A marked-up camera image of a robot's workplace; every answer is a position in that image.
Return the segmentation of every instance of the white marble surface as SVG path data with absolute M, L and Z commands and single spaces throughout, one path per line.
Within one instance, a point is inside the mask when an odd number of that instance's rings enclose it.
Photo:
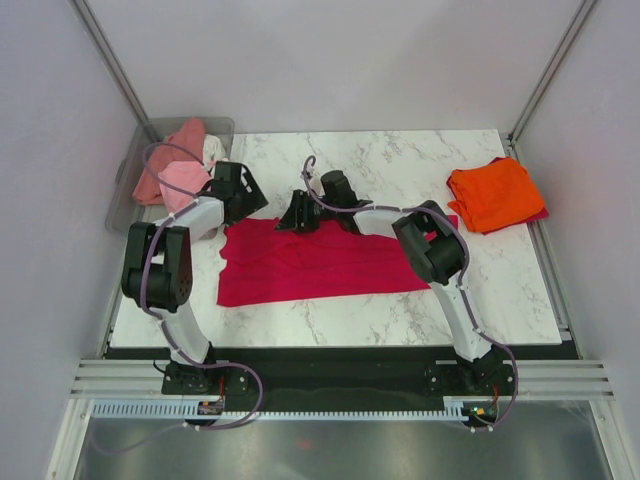
M 498 132 L 414 131 L 237 135 L 231 158 L 246 164 L 269 205 L 257 218 L 286 210 L 304 188 L 300 170 L 310 154 L 316 171 L 344 170 L 361 198 L 413 206 L 437 201 L 446 213 L 451 170 L 503 156 Z M 469 243 L 467 274 L 486 331 L 509 344 L 560 343 L 526 226 L 483 236 L 460 227 Z M 281 302 L 240 308 L 216 305 L 222 232 L 193 246 L 193 310 L 214 346 L 448 345 L 451 333 L 431 291 Z M 113 347 L 165 346 L 155 321 L 123 298 Z

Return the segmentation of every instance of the wall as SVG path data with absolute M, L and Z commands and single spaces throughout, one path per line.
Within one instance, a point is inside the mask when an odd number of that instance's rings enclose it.
M 152 117 L 513 127 L 578 0 L 90 0 Z
M 521 139 L 585 353 L 640 452 L 640 3 L 600 2 Z
M 119 273 L 103 221 L 135 125 L 65 0 L 0 9 L 0 465 L 36 479 Z

